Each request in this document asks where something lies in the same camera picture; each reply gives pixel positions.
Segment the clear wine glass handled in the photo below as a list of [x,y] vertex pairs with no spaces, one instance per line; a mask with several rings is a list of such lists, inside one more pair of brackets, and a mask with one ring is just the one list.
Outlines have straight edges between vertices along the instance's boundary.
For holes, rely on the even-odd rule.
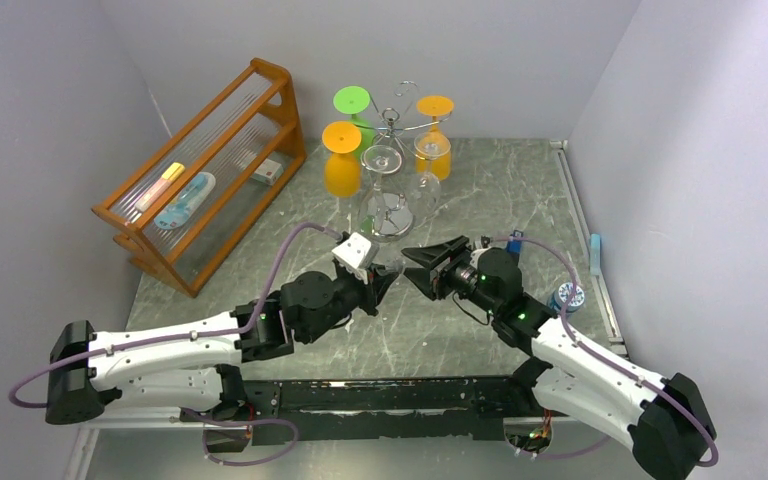
[[412,177],[408,191],[408,207],[417,220],[425,220],[437,207],[441,197],[441,181],[430,172]]

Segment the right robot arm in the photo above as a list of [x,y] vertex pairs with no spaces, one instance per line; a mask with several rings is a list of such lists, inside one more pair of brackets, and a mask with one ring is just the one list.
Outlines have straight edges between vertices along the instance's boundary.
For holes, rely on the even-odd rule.
[[521,414],[565,414],[626,447],[654,479],[685,479],[719,461],[716,430],[697,384],[614,354],[526,293],[522,271],[502,248],[460,236],[401,251],[405,276],[430,300],[455,295],[482,309],[499,339],[527,354],[509,378]]

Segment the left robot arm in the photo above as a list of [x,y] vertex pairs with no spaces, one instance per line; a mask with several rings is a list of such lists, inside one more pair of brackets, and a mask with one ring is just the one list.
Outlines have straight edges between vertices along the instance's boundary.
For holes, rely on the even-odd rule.
[[241,365],[293,353],[361,310],[375,316],[397,269],[371,264],[364,279],[342,265],[329,277],[299,275],[271,292],[259,314],[250,301],[186,324],[101,332],[88,321],[61,331],[49,360],[45,421],[71,425],[114,408],[185,407],[238,417],[246,405]]

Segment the green plastic goblet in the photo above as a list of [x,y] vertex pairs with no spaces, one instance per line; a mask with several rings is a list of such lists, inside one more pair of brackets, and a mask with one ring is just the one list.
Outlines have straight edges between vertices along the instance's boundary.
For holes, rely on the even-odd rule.
[[360,145],[355,149],[354,155],[358,161],[363,153],[372,146],[376,131],[367,121],[363,113],[372,104],[369,92],[357,85],[345,86],[339,89],[333,96],[334,108],[341,114],[347,115],[349,121],[354,124],[361,133]]

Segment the orange goblet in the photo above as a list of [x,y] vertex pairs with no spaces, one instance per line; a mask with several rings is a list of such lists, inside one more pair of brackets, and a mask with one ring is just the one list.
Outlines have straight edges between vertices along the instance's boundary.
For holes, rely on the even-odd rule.
[[451,172],[451,142],[440,130],[439,123],[452,113],[454,102],[445,96],[429,95],[421,98],[416,108],[420,114],[431,118],[431,125],[415,138],[415,170],[417,173],[430,172],[444,181]]
[[324,185],[335,197],[352,197],[361,187],[361,166],[355,155],[361,142],[360,129],[349,121],[332,122],[323,130],[322,143],[330,152],[324,167]]

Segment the clear wine glass front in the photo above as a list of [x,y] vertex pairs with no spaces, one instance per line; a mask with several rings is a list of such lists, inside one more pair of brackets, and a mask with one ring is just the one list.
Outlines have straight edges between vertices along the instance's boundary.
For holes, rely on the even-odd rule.
[[399,276],[403,274],[406,268],[406,261],[401,256],[394,256],[383,260],[376,260],[374,262],[374,271],[378,275],[395,275]]

